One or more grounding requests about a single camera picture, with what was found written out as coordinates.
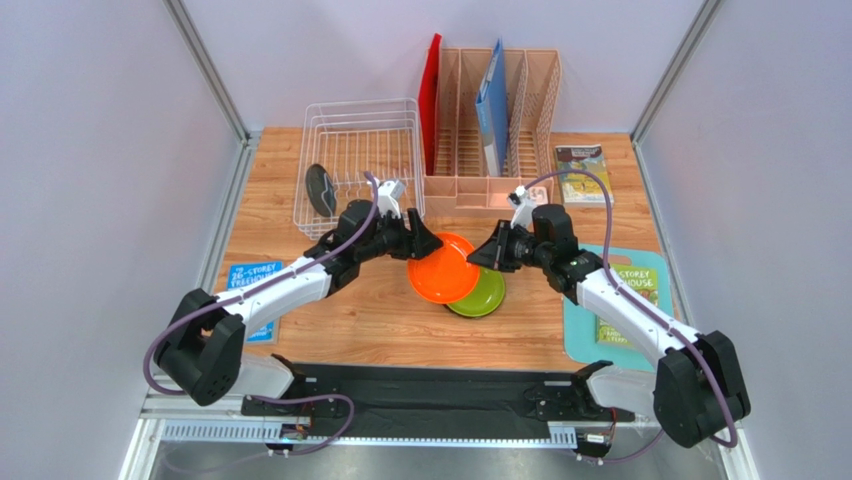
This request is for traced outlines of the green plate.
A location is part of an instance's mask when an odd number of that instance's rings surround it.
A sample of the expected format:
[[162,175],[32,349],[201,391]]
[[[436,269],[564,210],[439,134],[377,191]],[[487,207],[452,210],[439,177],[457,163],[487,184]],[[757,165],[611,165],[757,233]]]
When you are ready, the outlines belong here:
[[463,299],[449,305],[458,311],[494,313],[502,305],[506,292],[506,282],[501,272],[481,268],[475,288]]

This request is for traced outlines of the orange plate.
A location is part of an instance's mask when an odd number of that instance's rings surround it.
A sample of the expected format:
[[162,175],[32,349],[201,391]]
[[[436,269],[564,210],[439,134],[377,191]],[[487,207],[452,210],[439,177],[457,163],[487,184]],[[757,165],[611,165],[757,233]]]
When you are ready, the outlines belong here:
[[480,268],[467,261],[474,251],[465,237],[439,232],[443,246],[422,260],[409,260],[407,279],[414,292],[426,301],[449,304],[462,300],[476,287]]

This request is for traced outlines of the red floral plate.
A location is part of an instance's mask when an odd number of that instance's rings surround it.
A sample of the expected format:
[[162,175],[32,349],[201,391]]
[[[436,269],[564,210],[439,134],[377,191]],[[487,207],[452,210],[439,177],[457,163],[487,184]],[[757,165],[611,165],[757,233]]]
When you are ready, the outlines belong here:
[[452,307],[451,307],[451,305],[449,305],[449,304],[445,304],[445,305],[443,305],[443,308],[444,308],[446,311],[448,311],[450,314],[452,314],[452,315],[454,315],[454,316],[456,316],[456,317],[458,317],[458,318],[467,319],[467,320],[478,320],[478,319],[486,318],[486,317],[488,317],[491,313],[493,313],[493,312],[485,312],[485,313],[482,313],[482,312],[479,312],[479,313],[474,312],[474,313],[470,313],[470,312],[465,312],[465,311],[458,311],[457,309],[452,308]]

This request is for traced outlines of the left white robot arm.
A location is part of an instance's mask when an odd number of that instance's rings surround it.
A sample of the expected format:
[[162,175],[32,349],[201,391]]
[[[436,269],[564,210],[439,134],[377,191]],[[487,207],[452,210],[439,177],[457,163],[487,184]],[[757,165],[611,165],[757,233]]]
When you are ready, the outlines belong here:
[[398,217],[371,201],[352,201],[334,229],[277,273],[218,295],[202,289],[185,294],[145,353],[145,379],[158,392],[186,394],[199,406],[228,393],[281,398],[295,380],[292,367],[282,357],[245,353],[249,336],[334,295],[358,277],[366,261],[385,255],[422,260],[442,245],[414,208]]

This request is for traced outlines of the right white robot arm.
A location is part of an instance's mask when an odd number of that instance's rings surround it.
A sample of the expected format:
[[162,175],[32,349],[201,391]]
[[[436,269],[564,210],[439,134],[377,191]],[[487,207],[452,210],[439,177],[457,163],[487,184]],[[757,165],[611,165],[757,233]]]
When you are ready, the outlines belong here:
[[607,360],[590,364],[577,375],[590,401],[652,417],[684,448],[705,440],[737,446],[736,423],[751,405],[731,339],[703,334],[636,293],[607,257],[580,246],[562,206],[538,206],[531,220],[531,227],[499,221],[467,260],[505,273],[540,269],[554,291],[615,327],[652,365],[638,371]]

